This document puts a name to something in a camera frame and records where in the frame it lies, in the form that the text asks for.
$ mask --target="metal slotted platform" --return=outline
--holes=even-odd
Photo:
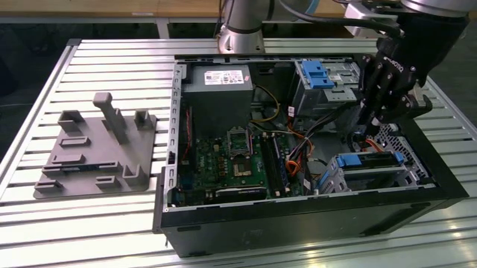
[[[373,40],[266,40],[272,54],[376,51]],[[60,57],[31,114],[0,165],[0,267],[435,267],[477,259],[477,138],[455,105],[429,81],[435,110],[417,123],[471,194],[453,207],[394,233],[265,250],[181,259],[163,235],[151,234],[157,176],[169,138],[174,55],[215,54],[215,40],[83,40]],[[91,103],[110,91],[130,115],[150,109],[159,118],[150,189],[117,197],[36,200],[34,184],[47,162],[62,110],[100,115]]]

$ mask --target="ram slot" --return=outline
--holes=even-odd
[[[285,193],[274,141],[269,136],[261,138],[263,165],[267,173],[270,195],[281,197]]]
[[[277,159],[277,163],[278,163],[278,167],[280,167],[280,175],[281,175],[281,179],[282,179],[282,183],[284,183],[284,189],[285,192],[290,192],[290,182],[289,182],[289,176],[286,175],[286,168],[285,168],[285,162],[284,162],[284,158],[282,158],[282,154],[281,154],[281,146],[278,144],[278,140],[276,138],[276,136],[273,136],[273,142],[274,142],[274,147],[276,147],[276,159]]]

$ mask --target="slotted fixture base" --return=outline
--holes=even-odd
[[[62,132],[43,175],[36,199],[139,192],[150,187],[157,117],[146,110],[123,117],[110,93],[96,93],[94,104],[104,118],[83,118],[63,111]]]

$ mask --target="power supply label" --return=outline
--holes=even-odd
[[[206,85],[231,85],[243,84],[242,71],[206,71],[205,72]]]

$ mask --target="yellow wire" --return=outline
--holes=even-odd
[[[269,91],[269,89],[266,89],[266,88],[262,87],[261,85],[257,85],[257,87],[261,88],[265,92],[269,93],[270,97],[274,99],[276,104],[277,104],[277,111],[276,111],[276,114],[274,114],[272,117],[265,118],[265,119],[254,119],[254,120],[251,120],[251,121],[255,122],[255,123],[261,123],[261,122],[267,122],[267,121],[276,119],[276,117],[278,116],[278,114],[280,114],[280,112],[281,112],[281,104],[278,103],[278,100],[277,100],[274,94],[272,94],[272,92]]]

